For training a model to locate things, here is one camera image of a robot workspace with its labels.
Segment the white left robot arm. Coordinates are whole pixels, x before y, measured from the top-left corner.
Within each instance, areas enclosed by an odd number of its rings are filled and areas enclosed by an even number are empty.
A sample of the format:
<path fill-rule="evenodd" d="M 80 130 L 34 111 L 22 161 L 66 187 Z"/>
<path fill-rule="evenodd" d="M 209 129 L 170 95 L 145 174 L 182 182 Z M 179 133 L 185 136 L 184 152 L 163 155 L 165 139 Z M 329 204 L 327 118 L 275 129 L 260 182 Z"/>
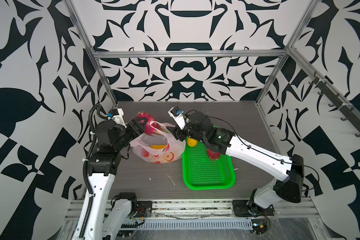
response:
<path fill-rule="evenodd" d="M 87 188 L 83 208 L 72 235 L 73 240 L 114 240 L 126 231 L 127 217 L 137 210 L 137 196 L 126 192 L 116 196 L 111 212 L 106 205 L 115 181 L 122 150 L 130 149 L 131 142 L 146 130 L 147 118 L 124 122 L 122 109 L 112 109 L 106 116 L 100 113 L 101 104 L 94 105 L 88 117 L 93 136 L 90 149 L 83 159 L 83 178 Z"/>

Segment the round yellow orange fruit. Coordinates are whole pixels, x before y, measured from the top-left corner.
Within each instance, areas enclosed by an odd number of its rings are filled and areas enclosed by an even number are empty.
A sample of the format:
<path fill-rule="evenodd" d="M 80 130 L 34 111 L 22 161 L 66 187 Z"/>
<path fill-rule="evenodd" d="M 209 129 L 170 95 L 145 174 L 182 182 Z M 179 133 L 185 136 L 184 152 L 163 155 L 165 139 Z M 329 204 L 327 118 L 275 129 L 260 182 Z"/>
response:
<path fill-rule="evenodd" d="M 198 144 L 198 141 L 197 140 L 194 140 L 192 138 L 187 138 L 187 145 L 189 147 L 195 147 L 196 145 Z"/>

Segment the green plastic perforated basket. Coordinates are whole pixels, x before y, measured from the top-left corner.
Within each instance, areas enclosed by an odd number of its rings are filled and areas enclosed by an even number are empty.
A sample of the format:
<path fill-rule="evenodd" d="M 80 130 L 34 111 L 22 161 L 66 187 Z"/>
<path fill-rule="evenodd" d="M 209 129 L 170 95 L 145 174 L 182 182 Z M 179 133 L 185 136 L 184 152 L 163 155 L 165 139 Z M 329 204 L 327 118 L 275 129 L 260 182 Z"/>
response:
<path fill-rule="evenodd" d="M 183 181 L 194 191 L 225 190 L 236 182 L 236 174 L 231 157 L 221 155 L 212 160 L 202 143 L 194 147 L 186 145 L 182 154 Z"/>

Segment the aluminium frame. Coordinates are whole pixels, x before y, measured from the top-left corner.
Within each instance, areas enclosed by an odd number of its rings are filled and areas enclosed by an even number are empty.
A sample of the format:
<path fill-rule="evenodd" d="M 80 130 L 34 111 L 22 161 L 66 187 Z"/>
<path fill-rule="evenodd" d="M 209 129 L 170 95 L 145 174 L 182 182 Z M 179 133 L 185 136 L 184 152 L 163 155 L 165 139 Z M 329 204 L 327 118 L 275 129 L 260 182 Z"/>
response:
<path fill-rule="evenodd" d="M 360 111 L 360 1 L 68 1 L 112 102 L 256 101 L 332 237 L 360 239 L 360 138 L 314 72 Z"/>

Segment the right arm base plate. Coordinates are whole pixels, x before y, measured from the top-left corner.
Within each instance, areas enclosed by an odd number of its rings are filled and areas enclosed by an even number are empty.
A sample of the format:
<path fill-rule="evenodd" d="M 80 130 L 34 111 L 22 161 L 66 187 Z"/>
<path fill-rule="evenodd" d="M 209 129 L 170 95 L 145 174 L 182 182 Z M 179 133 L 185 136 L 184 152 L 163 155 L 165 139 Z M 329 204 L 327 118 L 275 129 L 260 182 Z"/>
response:
<path fill-rule="evenodd" d="M 267 209 L 264 209 L 252 200 L 233 200 L 232 201 L 234 215 L 236 217 L 260 217 L 260 216 L 274 216 L 275 209 L 273 205 L 270 205 Z"/>

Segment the pink plastic bag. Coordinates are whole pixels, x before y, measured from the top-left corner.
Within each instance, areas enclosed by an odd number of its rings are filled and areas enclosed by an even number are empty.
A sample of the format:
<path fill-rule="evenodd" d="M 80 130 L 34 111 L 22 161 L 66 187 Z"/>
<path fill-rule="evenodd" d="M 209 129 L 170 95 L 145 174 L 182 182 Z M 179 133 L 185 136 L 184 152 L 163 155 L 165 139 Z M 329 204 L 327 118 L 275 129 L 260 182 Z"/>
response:
<path fill-rule="evenodd" d="M 133 153 L 151 164 L 166 164 L 179 160 L 186 148 L 185 141 L 176 140 L 168 130 L 171 124 L 152 121 L 155 135 L 142 134 L 131 142 Z"/>

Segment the red dragon fruit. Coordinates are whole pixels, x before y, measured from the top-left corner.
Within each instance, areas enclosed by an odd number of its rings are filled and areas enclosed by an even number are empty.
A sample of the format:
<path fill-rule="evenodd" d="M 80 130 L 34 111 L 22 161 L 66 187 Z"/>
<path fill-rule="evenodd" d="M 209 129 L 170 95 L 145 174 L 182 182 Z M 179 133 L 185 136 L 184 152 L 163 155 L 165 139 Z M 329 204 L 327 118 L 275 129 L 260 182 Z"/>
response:
<path fill-rule="evenodd" d="M 207 156 L 211 159 L 211 160 L 218 160 L 221 156 L 220 153 L 218 152 L 213 152 L 210 149 L 207 149 Z"/>
<path fill-rule="evenodd" d="M 136 118 L 143 118 L 141 123 L 146 123 L 145 134 L 149 136 L 162 136 L 163 133 L 168 134 L 166 126 L 159 123 L 151 114 L 148 112 L 138 112 Z"/>

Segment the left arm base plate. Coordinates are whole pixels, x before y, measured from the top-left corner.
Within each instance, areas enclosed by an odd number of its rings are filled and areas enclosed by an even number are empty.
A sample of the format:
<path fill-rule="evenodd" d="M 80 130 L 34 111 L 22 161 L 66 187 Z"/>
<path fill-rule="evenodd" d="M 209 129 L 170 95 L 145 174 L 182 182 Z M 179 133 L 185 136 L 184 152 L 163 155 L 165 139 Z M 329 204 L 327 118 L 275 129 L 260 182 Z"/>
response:
<path fill-rule="evenodd" d="M 132 217 L 134 218 L 146 218 L 151 215 L 153 210 L 152 201 L 137 201 L 132 206 Z"/>

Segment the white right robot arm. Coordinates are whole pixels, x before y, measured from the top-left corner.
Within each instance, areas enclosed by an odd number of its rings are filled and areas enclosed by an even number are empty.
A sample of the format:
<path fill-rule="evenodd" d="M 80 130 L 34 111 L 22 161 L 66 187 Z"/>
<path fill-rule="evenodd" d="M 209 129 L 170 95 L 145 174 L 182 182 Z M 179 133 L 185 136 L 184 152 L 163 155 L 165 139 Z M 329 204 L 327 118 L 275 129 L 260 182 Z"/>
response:
<path fill-rule="evenodd" d="M 175 127 L 169 128 L 175 139 L 194 139 L 212 152 L 242 160 L 273 177 L 268 184 L 252 191 L 241 214 L 243 217 L 260 216 L 280 201 L 301 202 L 305 169 L 308 168 L 303 157 L 289 157 L 257 146 L 242 138 L 228 121 L 223 122 L 229 129 L 216 127 L 212 122 L 214 117 L 200 111 L 186 113 L 179 107 L 173 107 L 168 114 L 176 123 Z"/>

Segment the grey hook rail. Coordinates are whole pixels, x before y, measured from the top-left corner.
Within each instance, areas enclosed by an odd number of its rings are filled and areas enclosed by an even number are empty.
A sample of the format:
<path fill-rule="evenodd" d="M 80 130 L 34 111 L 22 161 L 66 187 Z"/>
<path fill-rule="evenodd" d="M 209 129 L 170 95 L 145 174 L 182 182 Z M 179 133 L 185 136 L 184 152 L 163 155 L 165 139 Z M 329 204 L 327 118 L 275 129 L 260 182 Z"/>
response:
<path fill-rule="evenodd" d="M 310 85 L 319 89 L 319 96 L 325 96 L 330 101 L 330 108 L 342 113 L 341 121 L 349 122 L 358 131 L 355 137 L 360 138 L 360 111 L 356 106 L 347 100 L 329 80 L 322 78 L 317 71 L 314 72 L 314 79 Z"/>

